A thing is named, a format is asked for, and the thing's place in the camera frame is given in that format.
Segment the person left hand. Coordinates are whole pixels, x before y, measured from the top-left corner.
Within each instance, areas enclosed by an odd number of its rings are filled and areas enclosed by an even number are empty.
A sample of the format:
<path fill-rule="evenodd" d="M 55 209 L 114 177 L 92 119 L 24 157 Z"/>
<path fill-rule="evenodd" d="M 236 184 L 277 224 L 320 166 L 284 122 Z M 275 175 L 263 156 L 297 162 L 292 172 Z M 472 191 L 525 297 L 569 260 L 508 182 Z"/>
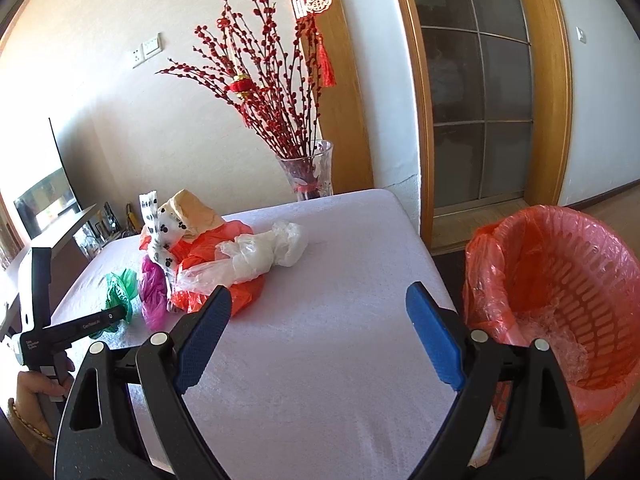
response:
<path fill-rule="evenodd" d="M 16 434 L 25 438 L 25 442 L 35 440 L 45 444 L 53 444 L 56 431 L 52 430 L 43 415 L 38 396 L 41 394 L 48 398 L 64 398 L 70 392 L 74 378 L 70 374 L 75 370 L 75 365 L 70 359 L 66 359 L 67 376 L 59 384 L 56 380 L 35 372 L 25 370 L 17 374 L 16 393 L 9 400 L 8 421 Z"/>

